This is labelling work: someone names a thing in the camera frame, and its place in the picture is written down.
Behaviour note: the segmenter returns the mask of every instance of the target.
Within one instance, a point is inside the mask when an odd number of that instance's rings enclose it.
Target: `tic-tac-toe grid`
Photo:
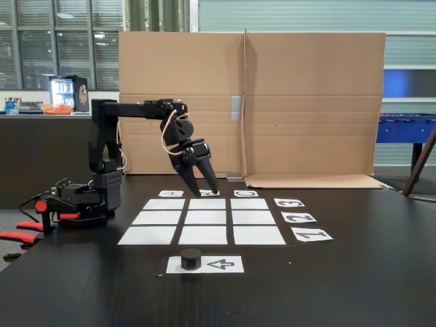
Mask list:
[[[233,228],[235,245],[286,244],[265,199],[230,199],[230,206],[232,224],[227,225],[223,198],[151,199],[119,245],[226,245],[228,228]],[[177,227],[180,238],[173,240]]]

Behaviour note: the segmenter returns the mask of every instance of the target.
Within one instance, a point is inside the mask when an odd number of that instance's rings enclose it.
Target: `white paper square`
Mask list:
[[[235,190],[234,196],[237,196],[239,198],[254,198],[259,195],[256,191],[252,191],[250,189],[244,189],[244,190]]]
[[[176,226],[130,227],[118,245],[169,245]]]
[[[185,225],[225,225],[224,210],[190,210]]]
[[[304,206],[300,200],[295,199],[274,199],[277,206],[283,206],[285,208],[291,208],[295,206]]]
[[[302,242],[316,242],[318,240],[332,240],[333,237],[323,230],[315,228],[294,228],[291,227],[297,240]]]
[[[185,226],[178,242],[180,245],[227,244],[225,226]]]
[[[309,213],[281,213],[288,223],[313,223],[315,218]]]
[[[177,225],[181,211],[141,211],[132,225]]]
[[[192,199],[189,210],[225,209],[225,199]]]
[[[266,209],[265,199],[230,199],[232,209]]]
[[[236,245],[285,245],[277,226],[234,226]]]
[[[232,210],[234,225],[275,225],[275,220],[267,210]]]
[[[181,198],[183,196],[183,191],[161,191],[159,196],[163,198]]]
[[[214,194],[211,189],[201,189],[200,196],[219,196],[219,191],[217,194]]]
[[[182,210],[185,199],[151,199],[143,210]]]

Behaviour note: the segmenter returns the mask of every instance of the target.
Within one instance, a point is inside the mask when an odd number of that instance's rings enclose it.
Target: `red handle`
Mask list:
[[[36,235],[20,232],[0,232],[0,240],[12,240],[26,244],[34,244]]]
[[[59,219],[77,219],[79,216],[80,213],[61,213]]]
[[[34,230],[35,232],[43,232],[42,223],[34,223],[32,221],[20,221],[16,225],[17,230]]]

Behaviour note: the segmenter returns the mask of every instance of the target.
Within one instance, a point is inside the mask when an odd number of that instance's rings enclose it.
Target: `cardboard panel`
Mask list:
[[[136,103],[160,97],[181,98],[188,105],[189,119],[195,128],[191,139],[205,139],[211,148],[215,173],[240,171],[240,122],[232,120],[230,96],[120,95],[120,101]],[[168,154],[162,149],[160,123],[122,119],[122,143],[131,164],[130,174],[174,174]]]
[[[372,173],[380,96],[267,98],[246,98],[248,175]]]
[[[253,174],[245,178],[250,187],[292,189],[381,189],[386,184],[367,175],[351,174]]]
[[[248,95],[381,95],[383,33],[248,33]]]
[[[366,174],[370,136],[245,136],[248,174]]]
[[[120,94],[240,95],[243,35],[121,32]]]

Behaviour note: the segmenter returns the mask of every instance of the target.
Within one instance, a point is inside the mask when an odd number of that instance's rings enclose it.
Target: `arrow sign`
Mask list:
[[[226,267],[234,267],[234,262],[225,262],[225,259],[221,259],[215,262],[210,262],[207,264],[208,266],[211,266],[213,268],[218,268],[225,270]]]

